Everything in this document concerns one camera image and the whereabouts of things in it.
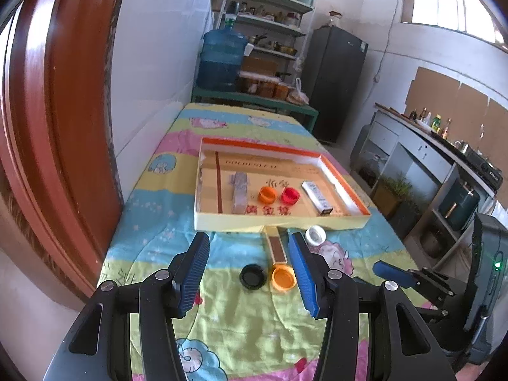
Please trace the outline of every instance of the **bed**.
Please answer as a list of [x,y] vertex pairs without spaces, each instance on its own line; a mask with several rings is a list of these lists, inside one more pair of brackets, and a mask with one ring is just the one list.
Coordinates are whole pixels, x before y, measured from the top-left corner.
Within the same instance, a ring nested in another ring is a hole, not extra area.
[[[371,267],[382,259],[415,268],[410,255],[369,197],[321,144],[289,116],[216,104],[188,104],[162,139],[125,204],[102,267],[100,282],[125,285],[166,268],[194,238],[193,206],[197,156],[202,136],[279,144],[319,151],[329,158],[372,216],[359,230],[332,231],[327,244],[339,246],[343,272],[380,284]],[[298,288],[279,293],[270,284],[248,291],[240,270],[256,263],[268,268],[260,234],[214,233],[210,257],[195,305],[174,320],[184,372],[189,381],[311,380],[324,333],[324,320],[304,309]],[[407,292],[417,306],[424,299]],[[360,317],[357,380],[365,379],[367,320]],[[133,380],[144,381],[139,322],[131,316]]]

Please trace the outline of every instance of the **cabinet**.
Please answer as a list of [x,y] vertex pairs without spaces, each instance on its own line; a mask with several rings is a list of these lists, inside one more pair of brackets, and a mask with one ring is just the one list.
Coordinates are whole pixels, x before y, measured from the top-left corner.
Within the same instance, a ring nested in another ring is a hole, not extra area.
[[397,143],[398,136],[384,126],[374,122],[368,138],[389,155]]
[[402,127],[400,144],[427,168],[440,183],[446,179],[451,164],[429,143],[407,127]]
[[[476,189],[480,195],[478,211],[481,213],[487,213],[495,203],[494,192],[466,163],[428,134],[390,110],[379,105],[377,108],[359,157],[351,162],[351,175],[367,193],[372,193],[380,177],[395,179],[402,176],[412,184],[412,191],[425,199],[425,206],[420,220],[403,242],[418,267],[439,269],[460,245],[467,246],[471,242],[471,222],[465,230],[453,231],[438,211],[455,180],[466,180]],[[385,164],[379,166],[373,185],[361,177],[362,171],[365,172],[365,155],[377,155],[385,160]],[[437,258],[428,256],[421,244],[421,236],[431,225],[437,225],[447,240]]]

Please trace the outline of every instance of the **electrical wire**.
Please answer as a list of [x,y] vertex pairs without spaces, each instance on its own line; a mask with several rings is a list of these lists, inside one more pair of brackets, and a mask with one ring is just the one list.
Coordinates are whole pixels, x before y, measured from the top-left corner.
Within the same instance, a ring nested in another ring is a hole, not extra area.
[[361,109],[363,108],[365,103],[367,103],[367,101],[369,100],[370,96],[372,95],[372,92],[374,91],[374,87],[376,86],[376,84],[379,83],[379,73],[381,73],[381,68],[383,67],[384,58],[385,58],[386,53],[388,51],[388,46],[390,45],[390,37],[392,35],[392,29],[393,29],[393,26],[395,24],[395,16],[397,16],[397,10],[398,9],[399,9],[399,0],[397,0],[396,3],[395,3],[395,10],[393,11],[393,16],[392,16],[392,24],[390,25],[390,28],[388,30],[388,37],[387,37],[387,40],[386,40],[386,46],[384,47],[383,55],[381,56],[381,61],[379,62],[378,71],[374,75],[372,86],[370,87],[370,90],[369,90],[369,94],[367,95],[367,97],[363,101],[363,103],[362,103],[362,105],[360,107]]

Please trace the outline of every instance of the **wooden door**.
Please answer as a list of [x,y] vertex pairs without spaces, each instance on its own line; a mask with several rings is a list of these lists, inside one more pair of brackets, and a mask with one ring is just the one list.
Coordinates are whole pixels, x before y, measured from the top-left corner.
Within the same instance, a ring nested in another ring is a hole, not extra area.
[[121,212],[106,101],[118,3],[24,0],[0,47],[2,165],[40,243],[87,296]]

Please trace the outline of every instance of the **kettle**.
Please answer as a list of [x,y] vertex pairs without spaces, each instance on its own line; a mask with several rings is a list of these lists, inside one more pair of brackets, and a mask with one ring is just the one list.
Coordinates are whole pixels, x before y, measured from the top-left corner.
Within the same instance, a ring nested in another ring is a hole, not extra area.
[[459,152],[461,152],[462,154],[466,154],[467,150],[469,149],[469,143],[466,142],[466,141],[463,141],[463,140],[458,140],[456,141],[455,143],[453,143],[453,145],[459,149]]
[[439,212],[454,231],[459,231],[466,225],[478,204],[478,192],[459,178],[439,205]]

